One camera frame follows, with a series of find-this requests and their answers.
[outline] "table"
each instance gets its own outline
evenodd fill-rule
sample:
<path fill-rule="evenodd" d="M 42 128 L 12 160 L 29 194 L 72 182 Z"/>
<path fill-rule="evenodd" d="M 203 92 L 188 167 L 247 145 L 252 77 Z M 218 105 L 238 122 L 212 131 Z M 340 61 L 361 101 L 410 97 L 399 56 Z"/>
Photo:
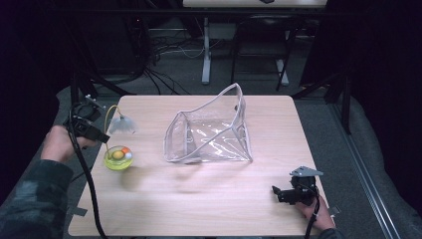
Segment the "table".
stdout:
<path fill-rule="evenodd" d="M 110 134 L 108 145 L 128 146 L 134 162 L 124 171 L 106 168 L 100 149 L 92 174 L 100 217 L 109 236 L 304 235 L 307 221 L 279 203 L 272 185 L 292 189 L 290 171 L 316 168 L 295 104 L 286 96 L 245 96 L 254 161 L 173 164 L 163 156 L 165 131 L 178 111 L 212 96 L 126 96 L 120 111 L 135 120 L 134 134 Z M 324 196 L 319 178 L 320 194 Z M 69 233 L 99 235 L 86 186 Z"/>
<path fill-rule="evenodd" d="M 275 0 L 265 4 L 259 0 L 183 0 L 183 7 L 187 8 L 315 8 L 325 7 L 327 0 Z M 211 52 L 209 44 L 209 22 L 204 19 L 204 66 L 202 68 L 202 84 L 210 83 Z M 283 62 L 277 61 L 277 68 L 283 68 Z M 288 86 L 287 75 L 282 78 L 283 86 Z"/>

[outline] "clear plastic bag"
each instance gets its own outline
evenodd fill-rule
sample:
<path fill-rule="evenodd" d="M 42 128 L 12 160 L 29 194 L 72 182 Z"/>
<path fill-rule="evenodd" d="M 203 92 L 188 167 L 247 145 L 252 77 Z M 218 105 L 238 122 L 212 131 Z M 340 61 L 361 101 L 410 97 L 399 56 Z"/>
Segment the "clear plastic bag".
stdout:
<path fill-rule="evenodd" d="M 233 84 L 205 105 L 179 112 L 165 135 L 165 159 L 178 163 L 252 161 L 245 107 L 241 88 Z"/>

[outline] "sleeve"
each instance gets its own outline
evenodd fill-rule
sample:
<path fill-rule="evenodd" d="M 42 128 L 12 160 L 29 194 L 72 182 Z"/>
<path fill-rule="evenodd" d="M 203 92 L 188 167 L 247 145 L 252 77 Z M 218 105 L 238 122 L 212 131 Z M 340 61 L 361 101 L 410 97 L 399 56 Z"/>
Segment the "sleeve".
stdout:
<path fill-rule="evenodd" d="M 344 239 L 345 237 L 341 233 L 341 231 L 339 231 L 338 229 L 329 228 L 329 229 L 323 230 L 317 238 L 318 239 Z"/>
<path fill-rule="evenodd" d="M 0 212 L 0 238 L 62 238 L 73 172 L 39 160 Z"/>

